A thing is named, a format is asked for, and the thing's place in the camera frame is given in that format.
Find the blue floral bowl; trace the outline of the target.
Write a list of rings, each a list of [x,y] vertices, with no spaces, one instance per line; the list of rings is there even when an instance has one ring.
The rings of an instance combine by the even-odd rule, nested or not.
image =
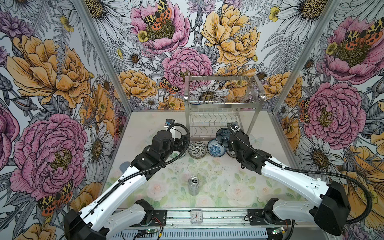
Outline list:
[[[208,153],[213,157],[222,157],[226,153],[226,148],[221,146],[216,139],[212,139],[207,145]]]

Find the dark grey petal bowl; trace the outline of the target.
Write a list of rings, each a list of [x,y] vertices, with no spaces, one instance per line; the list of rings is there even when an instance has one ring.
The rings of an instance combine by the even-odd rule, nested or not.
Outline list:
[[[231,131],[228,128],[221,128],[216,133],[216,141],[224,148],[229,147],[229,138]]]

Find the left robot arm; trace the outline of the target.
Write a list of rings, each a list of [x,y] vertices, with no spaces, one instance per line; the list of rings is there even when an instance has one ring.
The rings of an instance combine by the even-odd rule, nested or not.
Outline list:
[[[116,209],[157,171],[179,159],[191,141],[188,129],[185,134],[173,136],[169,127],[158,131],[152,143],[135,157],[123,175],[96,200],[80,211],[71,210],[64,217],[67,240],[108,240],[134,225],[148,225],[153,217],[153,207],[145,200],[116,213]]]

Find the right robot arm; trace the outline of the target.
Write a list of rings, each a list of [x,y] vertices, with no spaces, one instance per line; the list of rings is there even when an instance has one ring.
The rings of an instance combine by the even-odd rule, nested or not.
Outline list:
[[[262,212],[262,219],[272,225],[278,221],[296,220],[315,223],[323,231],[341,236],[351,211],[346,193],[338,182],[329,184],[314,179],[278,161],[269,153],[256,150],[249,137],[237,125],[227,125],[231,135],[230,149],[243,169],[275,180],[295,191],[305,202],[271,198]]]

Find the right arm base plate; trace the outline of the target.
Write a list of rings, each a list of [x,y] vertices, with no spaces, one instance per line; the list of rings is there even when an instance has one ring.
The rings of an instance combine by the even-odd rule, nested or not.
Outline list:
[[[288,226],[291,220],[279,219],[272,211],[265,211],[264,209],[248,209],[245,216],[245,221],[250,222],[251,226],[261,225],[283,225]]]

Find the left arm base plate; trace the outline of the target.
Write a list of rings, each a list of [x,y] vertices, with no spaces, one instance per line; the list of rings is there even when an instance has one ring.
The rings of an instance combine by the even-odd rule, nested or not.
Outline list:
[[[164,227],[167,222],[167,210],[153,210],[145,214],[144,219],[132,227]]]

